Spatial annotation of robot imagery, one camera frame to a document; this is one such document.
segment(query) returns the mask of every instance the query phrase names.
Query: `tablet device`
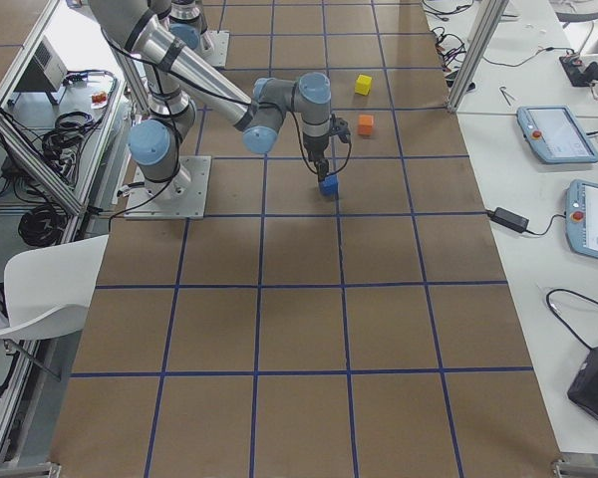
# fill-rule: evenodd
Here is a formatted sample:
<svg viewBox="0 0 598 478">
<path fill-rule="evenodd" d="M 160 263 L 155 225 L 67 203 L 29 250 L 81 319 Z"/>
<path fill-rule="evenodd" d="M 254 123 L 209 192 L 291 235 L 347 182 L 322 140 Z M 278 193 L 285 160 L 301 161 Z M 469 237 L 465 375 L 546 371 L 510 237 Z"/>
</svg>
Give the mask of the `tablet device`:
<svg viewBox="0 0 598 478">
<path fill-rule="evenodd" d="M 598 259 L 598 184 L 573 181 L 567 191 L 565 214 L 571 248 Z"/>
<path fill-rule="evenodd" d="M 516 119 L 541 161 L 598 162 L 598 151 L 568 107 L 523 107 L 516 112 Z"/>
</svg>

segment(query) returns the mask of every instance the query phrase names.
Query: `orange cube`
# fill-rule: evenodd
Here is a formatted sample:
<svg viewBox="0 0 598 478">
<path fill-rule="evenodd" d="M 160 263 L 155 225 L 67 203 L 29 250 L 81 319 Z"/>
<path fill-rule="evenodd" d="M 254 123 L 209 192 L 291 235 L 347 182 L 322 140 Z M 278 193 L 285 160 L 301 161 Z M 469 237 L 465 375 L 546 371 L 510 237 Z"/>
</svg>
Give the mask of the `orange cube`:
<svg viewBox="0 0 598 478">
<path fill-rule="evenodd" d="M 359 125 L 357 126 L 357 134 L 361 136 L 369 136 L 375 128 L 375 117 L 372 115 L 359 115 Z"/>
</svg>

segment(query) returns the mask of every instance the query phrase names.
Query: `blue joint cap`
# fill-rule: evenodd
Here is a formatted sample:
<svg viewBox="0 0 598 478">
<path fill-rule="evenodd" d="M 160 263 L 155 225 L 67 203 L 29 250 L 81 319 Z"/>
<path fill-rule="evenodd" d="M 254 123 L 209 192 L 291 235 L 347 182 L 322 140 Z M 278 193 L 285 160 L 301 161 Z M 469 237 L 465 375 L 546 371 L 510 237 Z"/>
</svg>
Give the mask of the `blue joint cap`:
<svg viewBox="0 0 598 478">
<path fill-rule="evenodd" d="M 337 175 L 327 176 L 319 183 L 319 190 L 324 196 L 332 196 L 339 192 L 339 179 L 337 179 Z"/>
<path fill-rule="evenodd" d="M 277 131 L 268 126 L 253 126 L 243 132 L 243 143 L 255 154 L 266 154 L 277 140 Z"/>
<path fill-rule="evenodd" d="M 299 79 L 299 91 L 309 102 L 325 105 L 330 102 L 330 80 L 323 73 L 307 73 Z"/>
<path fill-rule="evenodd" d="M 194 50 L 199 46 L 200 36 L 196 28 L 185 23 L 171 23 L 170 32 L 179 38 L 188 48 Z"/>
<path fill-rule="evenodd" d="M 170 148 L 170 133 L 156 119 L 147 119 L 133 126 L 129 133 L 129 149 L 133 159 L 142 166 L 159 163 Z"/>
<path fill-rule="evenodd" d="M 258 102 L 261 98 L 261 92 L 266 86 L 266 83 L 268 83 L 270 80 L 272 80 L 272 78 L 259 78 L 255 82 L 255 87 L 252 89 L 252 97 L 256 102 Z"/>
</svg>

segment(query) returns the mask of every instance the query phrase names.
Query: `white office chair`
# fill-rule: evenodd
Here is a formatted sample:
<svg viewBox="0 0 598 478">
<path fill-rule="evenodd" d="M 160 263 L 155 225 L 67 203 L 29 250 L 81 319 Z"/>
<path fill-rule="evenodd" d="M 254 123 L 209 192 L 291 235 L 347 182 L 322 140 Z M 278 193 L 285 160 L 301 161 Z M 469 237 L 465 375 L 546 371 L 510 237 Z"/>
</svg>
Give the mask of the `white office chair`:
<svg viewBox="0 0 598 478">
<path fill-rule="evenodd" d="M 9 327 L 0 339 L 57 380 L 17 341 L 41 341 L 84 328 L 109 236 L 26 251 L 4 270 Z"/>
<path fill-rule="evenodd" d="M 549 0 L 558 20 L 563 23 L 598 20 L 598 0 Z"/>
</svg>

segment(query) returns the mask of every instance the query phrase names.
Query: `yellow cube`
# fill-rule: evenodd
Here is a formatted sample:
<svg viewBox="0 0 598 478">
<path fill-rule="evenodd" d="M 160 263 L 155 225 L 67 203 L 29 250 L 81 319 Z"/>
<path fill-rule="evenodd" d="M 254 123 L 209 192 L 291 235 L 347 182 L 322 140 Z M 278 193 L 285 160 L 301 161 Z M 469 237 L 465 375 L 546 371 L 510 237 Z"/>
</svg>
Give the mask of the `yellow cube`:
<svg viewBox="0 0 598 478">
<path fill-rule="evenodd" d="M 357 83 L 355 84 L 355 93 L 366 96 L 370 92 L 372 87 L 372 77 L 367 75 L 359 75 L 357 77 Z"/>
</svg>

